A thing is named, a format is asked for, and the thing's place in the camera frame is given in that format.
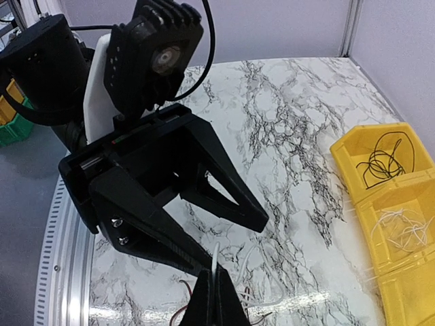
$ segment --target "white thread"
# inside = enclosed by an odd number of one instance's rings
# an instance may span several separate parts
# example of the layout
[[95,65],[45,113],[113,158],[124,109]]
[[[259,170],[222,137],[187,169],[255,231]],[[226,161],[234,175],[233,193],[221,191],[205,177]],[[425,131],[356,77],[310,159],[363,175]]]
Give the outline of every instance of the white thread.
[[[428,245],[428,235],[426,234],[426,232],[427,232],[432,220],[434,219],[434,217],[432,217],[427,223],[422,223],[420,221],[415,221],[413,219],[409,219],[408,217],[405,216],[405,214],[404,214],[405,212],[412,212],[418,216],[421,216],[416,211],[413,211],[410,209],[400,209],[399,211],[384,211],[384,210],[382,210],[382,212],[384,214],[381,216],[381,218],[379,218],[378,222],[376,222],[375,226],[372,229],[372,232],[371,232],[372,238],[373,238],[373,234],[374,234],[376,228],[379,225],[382,225],[383,227],[385,227],[386,224],[390,223],[391,221],[394,221],[397,217],[399,217],[399,218],[401,218],[401,220],[403,222],[409,224],[410,226],[404,228],[402,230],[402,233],[400,233],[399,235],[392,238],[392,236],[394,235],[394,232],[397,230],[397,227],[398,227],[398,224],[396,223],[394,226],[394,229],[389,233],[389,236],[386,237],[386,240],[388,242],[392,243],[395,246],[395,248],[401,249],[401,250],[406,251],[408,253],[412,253],[415,250],[417,250],[419,245],[422,245],[422,246]],[[414,248],[413,250],[411,250],[410,248],[407,248],[407,247],[410,245],[413,236],[418,240],[418,243],[416,244],[417,248]]]

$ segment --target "marble surface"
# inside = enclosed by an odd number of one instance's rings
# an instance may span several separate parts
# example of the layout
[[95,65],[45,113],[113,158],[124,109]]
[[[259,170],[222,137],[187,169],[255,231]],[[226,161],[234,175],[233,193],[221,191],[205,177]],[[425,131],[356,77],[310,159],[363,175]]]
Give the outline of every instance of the marble surface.
[[[200,68],[188,71],[188,87]],[[270,216],[261,234],[180,199],[166,206],[184,230],[251,289],[259,325],[384,325],[382,303],[355,211],[329,147],[359,124],[398,121],[375,87],[346,58],[214,65],[184,102],[213,124],[237,170]],[[264,259],[271,266],[266,268]],[[195,278],[114,251],[98,235],[90,284],[91,325],[169,325],[188,302],[179,280]]]

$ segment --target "yellow storage bin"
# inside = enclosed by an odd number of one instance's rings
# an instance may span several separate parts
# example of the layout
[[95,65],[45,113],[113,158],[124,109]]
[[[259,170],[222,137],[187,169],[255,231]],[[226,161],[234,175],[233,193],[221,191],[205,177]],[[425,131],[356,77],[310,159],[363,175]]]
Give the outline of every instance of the yellow storage bin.
[[[9,86],[6,88],[9,94],[19,103],[24,100],[23,95],[16,86],[16,82],[12,80]],[[16,115],[16,111],[12,109],[9,103],[3,96],[0,97],[0,126],[10,123]]]
[[[397,124],[356,126],[330,148],[354,204],[369,197],[371,194],[379,191],[384,185],[391,182],[391,180],[389,180],[374,186],[380,179],[374,177],[371,173],[366,173],[366,181],[364,181],[363,175],[367,165],[361,164],[357,168],[359,163],[369,160],[377,141],[388,132],[393,132],[393,134],[388,134],[383,137],[379,143],[378,149],[391,154],[396,146],[397,140],[399,138],[403,140],[397,147],[394,156],[402,165],[406,174],[395,177],[395,180],[403,181],[412,179],[413,175],[411,172],[413,170],[414,172],[419,172],[435,167],[423,143],[408,124],[401,122]],[[382,164],[388,164],[388,157],[386,156],[378,156],[377,160],[383,161]]]
[[[435,252],[435,218],[430,221],[435,216],[435,179],[426,171],[415,173],[414,179],[411,180],[398,181],[397,179],[391,180],[376,194],[356,205],[375,273],[378,276],[412,265]],[[398,235],[409,224],[399,218],[394,223],[383,225],[378,223],[386,212],[397,212],[402,209],[409,219],[418,221],[422,225],[430,222],[425,231],[426,245],[418,243],[417,238],[413,236],[405,250],[399,249],[392,240],[398,242],[400,238]]]
[[435,253],[378,278],[387,324],[435,325]]

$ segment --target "black wire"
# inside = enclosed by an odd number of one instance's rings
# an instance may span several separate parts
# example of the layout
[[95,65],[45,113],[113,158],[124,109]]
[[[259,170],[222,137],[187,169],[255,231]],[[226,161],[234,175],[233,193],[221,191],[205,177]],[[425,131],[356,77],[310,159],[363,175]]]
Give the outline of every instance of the black wire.
[[[411,148],[413,150],[413,168],[411,172],[414,172],[415,169],[415,148],[413,145],[413,142],[407,135],[407,133],[403,131],[391,131],[386,132],[383,134],[378,141],[376,142],[375,149],[370,154],[368,158],[368,162],[360,162],[357,164],[356,168],[358,169],[359,166],[366,164],[367,168],[362,174],[362,178],[364,180],[364,183],[366,184],[366,189],[370,189],[376,185],[379,185],[381,183],[384,183],[390,179],[393,179],[394,177],[397,177],[399,175],[404,175],[406,173],[404,167],[397,161],[397,159],[394,157],[396,154],[397,149],[399,148],[399,145],[402,142],[402,139],[398,139],[396,141],[396,144],[394,145],[393,151],[391,154],[388,154],[386,151],[383,151],[381,149],[378,149],[379,143],[381,142],[382,138],[387,136],[388,134],[404,134],[406,138],[408,139],[409,143],[411,144]],[[388,165],[386,166],[385,163],[381,160],[379,160],[379,157],[387,156],[388,157]],[[397,168],[395,170],[392,170],[393,165],[396,165]],[[378,183],[375,183],[374,185],[368,185],[367,179],[366,179],[366,173],[370,172],[372,176],[374,176],[376,179],[381,180]]]
[[42,12],[41,12],[41,8],[40,8],[40,6],[39,6],[39,4],[38,4],[38,0],[33,0],[33,5],[35,5],[36,13],[37,13],[38,15],[41,15]]
[[71,26],[72,31],[94,31],[97,29],[112,29],[112,25]]
[[211,15],[211,9],[208,0],[202,0],[204,9],[205,9],[205,15],[207,17],[207,22],[209,24],[209,30],[210,30],[210,52],[209,52],[209,58],[207,59],[207,64],[205,65],[203,74],[199,77],[199,79],[196,81],[196,83],[187,90],[184,94],[181,94],[179,96],[174,97],[171,102],[179,101],[189,95],[191,95],[204,81],[206,76],[208,75],[211,64],[213,63],[213,59],[215,56],[215,48],[216,48],[216,35],[215,35],[215,25],[213,23],[213,16]]

